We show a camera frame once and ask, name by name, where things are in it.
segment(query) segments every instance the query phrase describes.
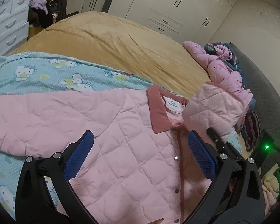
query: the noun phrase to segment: dresser drawer handle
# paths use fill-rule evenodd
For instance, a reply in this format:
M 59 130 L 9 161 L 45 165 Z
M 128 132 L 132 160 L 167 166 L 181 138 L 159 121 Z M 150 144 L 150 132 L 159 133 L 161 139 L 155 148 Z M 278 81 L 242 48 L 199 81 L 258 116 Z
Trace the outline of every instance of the dresser drawer handle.
M 10 46 L 10 45 L 12 45 L 15 42 L 16 39 L 17 39 L 17 36 L 15 36 L 13 40 L 10 40 L 10 41 L 6 42 L 6 44 L 8 46 Z
M 5 27 L 7 28 L 7 29 L 10 29 L 12 26 L 14 26 L 15 25 L 15 20 L 13 21 L 13 22 L 11 22 L 10 24 L 7 24 L 7 25 L 5 25 Z
M 2 13 L 4 13 L 4 11 L 5 11 L 5 8 L 4 8 L 3 10 L 0 11 L 0 15 L 1 15 Z
M 18 2 L 18 5 L 22 5 L 25 0 Z

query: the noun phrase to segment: bed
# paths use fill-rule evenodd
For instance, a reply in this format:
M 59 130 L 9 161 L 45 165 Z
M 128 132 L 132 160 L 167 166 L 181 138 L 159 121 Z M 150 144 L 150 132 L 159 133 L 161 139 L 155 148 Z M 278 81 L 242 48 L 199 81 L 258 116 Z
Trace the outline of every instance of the bed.
M 12 56 L 0 57 L 0 95 L 80 86 L 86 92 L 146 90 L 157 84 L 190 99 L 206 81 L 205 70 L 181 44 L 134 22 L 98 12 L 62 20 L 29 39 Z M 229 141 L 238 144 L 237 138 L 233 131 Z M 23 161 L 0 152 L 0 199 L 12 217 Z M 46 181 L 57 204 L 52 183 L 49 178 Z

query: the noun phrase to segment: purple cloth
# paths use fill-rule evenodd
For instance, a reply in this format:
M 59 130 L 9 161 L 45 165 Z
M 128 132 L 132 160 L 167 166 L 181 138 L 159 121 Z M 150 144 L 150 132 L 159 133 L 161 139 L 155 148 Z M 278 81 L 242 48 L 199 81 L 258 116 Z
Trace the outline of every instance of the purple cloth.
M 49 14 L 46 7 L 46 0 L 31 0 L 29 2 L 29 7 L 44 10 L 46 15 Z

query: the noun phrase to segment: dark pink collar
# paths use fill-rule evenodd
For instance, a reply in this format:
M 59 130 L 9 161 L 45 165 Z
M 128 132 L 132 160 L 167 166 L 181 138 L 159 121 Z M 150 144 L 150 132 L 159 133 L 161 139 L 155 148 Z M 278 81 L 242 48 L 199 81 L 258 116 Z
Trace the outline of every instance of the dark pink collar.
M 165 105 L 162 101 L 161 96 L 169 97 L 175 101 L 178 101 L 182 105 L 187 105 L 189 100 L 186 98 L 174 95 L 165 89 L 161 89 L 157 85 L 152 85 L 147 88 L 147 99 L 148 99 L 148 107 L 150 112 L 150 120 L 151 126 L 154 133 L 158 134 L 170 129 L 173 129 L 174 126 L 170 122 Z M 178 126 L 178 129 L 182 130 L 183 132 L 187 133 L 188 130 L 185 128 L 183 124 Z

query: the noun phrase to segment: blue hello kitty blanket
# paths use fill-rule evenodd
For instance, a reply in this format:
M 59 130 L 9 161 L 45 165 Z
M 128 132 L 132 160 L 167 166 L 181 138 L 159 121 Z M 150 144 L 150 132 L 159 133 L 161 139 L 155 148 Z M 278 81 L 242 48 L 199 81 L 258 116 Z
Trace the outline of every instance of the blue hello kitty blanket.
M 62 55 L 24 52 L 0 57 L 0 95 L 65 90 L 92 92 L 114 88 L 146 90 L 152 84 L 136 75 Z M 240 149 L 235 132 L 229 142 Z M 13 218 L 24 159 L 0 152 L 0 202 Z M 58 197 L 50 178 L 46 177 L 46 183 L 57 205 Z

